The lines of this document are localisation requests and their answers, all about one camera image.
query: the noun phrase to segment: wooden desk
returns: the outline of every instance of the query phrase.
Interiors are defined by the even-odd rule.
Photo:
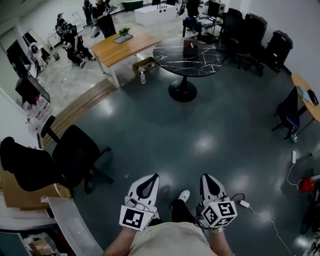
[[[300,87],[304,88],[306,91],[311,89],[309,84],[298,73],[292,73],[291,78],[292,78],[294,86],[300,86]],[[299,89],[297,91],[298,91],[298,95],[300,96],[300,98],[304,104],[303,109],[299,110],[299,114],[301,115],[303,112],[308,110],[310,112],[312,118],[315,121],[317,121],[318,123],[320,123],[320,105],[316,105],[316,106],[312,105],[310,102],[304,100]]]
[[[156,37],[138,29],[131,29],[129,33],[130,35],[133,35],[133,38],[123,43],[114,42],[114,40],[120,36],[119,33],[117,33],[91,47],[102,73],[105,73],[105,71],[100,61],[102,61],[103,64],[109,69],[114,81],[114,85],[117,88],[120,88],[120,84],[113,66],[125,58],[135,55],[143,49],[153,46],[161,41]]]

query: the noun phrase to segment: white box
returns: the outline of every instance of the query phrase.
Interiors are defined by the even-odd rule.
[[[166,3],[134,10],[135,22],[143,26],[177,19],[177,8]]]
[[[210,202],[201,215],[210,228],[227,226],[238,216],[235,202]]]

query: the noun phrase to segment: table pedestal base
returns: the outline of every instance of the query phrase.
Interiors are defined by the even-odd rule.
[[[170,96],[178,102],[190,102],[197,96],[197,88],[184,76],[182,81],[174,81],[169,86]]]

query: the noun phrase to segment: red object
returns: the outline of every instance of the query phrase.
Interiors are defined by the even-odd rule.
[[[311,192],[314,190],[314,188],[315,188],[315,182],[312,179],[312,177],[305,178],[303,181],[301,181],[301,185],[300,185],[300,192],[301,193]]]

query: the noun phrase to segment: white cable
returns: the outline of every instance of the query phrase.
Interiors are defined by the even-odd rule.
[[[251,212],[253,212],[255,215],[258,215],[261,219],[270,221],[270,222],[273,224],[273,227],[274,227],[275,232],[276,232],[276,236],[277,236],[277,237],[280,239],[280,241],[284,244],[285,248],[288,250],[288,252],[289,252],[290,255],[291,255],[291,251],[289,250],[289,248],[287,247],[287,245],[285,244],[285,242],[282,241],[281,237],[278,235],[278,230],[276,229],[276,224],[275,224],[271,219],[261,217],[258,213],[256,213],[256,212],[251,208],[251,206],[249,206],[249,208],[250,208]]]
[[[299,182],[302,182],[303,179],[300,179],[297,184],[292,184],[292,183],[288,180],[289,174],[290,174],[290,172],[291,172],[291,169],[292,169],[294,166],[295,166],[295,164],[293,164],[293,165],[291,166],[290,171],[289,171],[288,175],[286,176],[286,181],[287,181],[290,185],[296,186],[296,190],[299,190]]]

